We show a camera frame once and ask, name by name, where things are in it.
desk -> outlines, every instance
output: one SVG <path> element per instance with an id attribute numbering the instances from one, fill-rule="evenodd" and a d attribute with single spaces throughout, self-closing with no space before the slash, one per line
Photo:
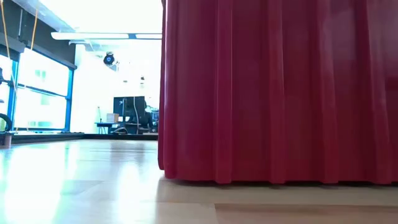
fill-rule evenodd
<path id="1" fill-rule="evenodd" d="M 101 128 L 108 128 L 108 131 L 105 132 L 104 134 L 111 134 L 111 128 L 115 124 L 123 124 L 124 127 L 127 129 L 127 132 L 129 134 L 136 134 L 137 133 L 137 123 L 113 123 L 113 122 L 96 122 L 95 123 L 98 128 L 98 134 L 102 134 Z"/>

ceiling light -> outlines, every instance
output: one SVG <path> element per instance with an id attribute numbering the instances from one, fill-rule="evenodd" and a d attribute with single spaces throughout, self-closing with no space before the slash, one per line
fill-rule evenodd
<path id="1" fill-rule="evenodd" d="M 162 34 L 136 34 L 137 39 L 162 39 Z"/>
<path id="2" fill-rule="evenodd" d="M 84 40 L 84 39 L 128 39 L 129 34 L 112 33 L 78 33 L 78 32 L 52 32 L 52 38 L 55 40 Z"/>

blue window frame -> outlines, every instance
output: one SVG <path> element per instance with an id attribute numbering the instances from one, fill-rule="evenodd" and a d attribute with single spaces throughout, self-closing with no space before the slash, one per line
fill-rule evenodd
<path id="1" fill-rule="evenodd" d="M 13 62 L 17 97 L 10 80 L 7 115 L 13 129 L 69 131 L 73 70 L 37 52 L 25 49 Z"/>

curtain fold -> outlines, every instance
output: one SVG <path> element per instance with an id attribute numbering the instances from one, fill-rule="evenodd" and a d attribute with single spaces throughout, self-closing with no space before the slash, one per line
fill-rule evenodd
<path id="1" fill-rule="evenodd" d="M 162 2 L 167 178 L 398 181 L 398 2 Z"/>

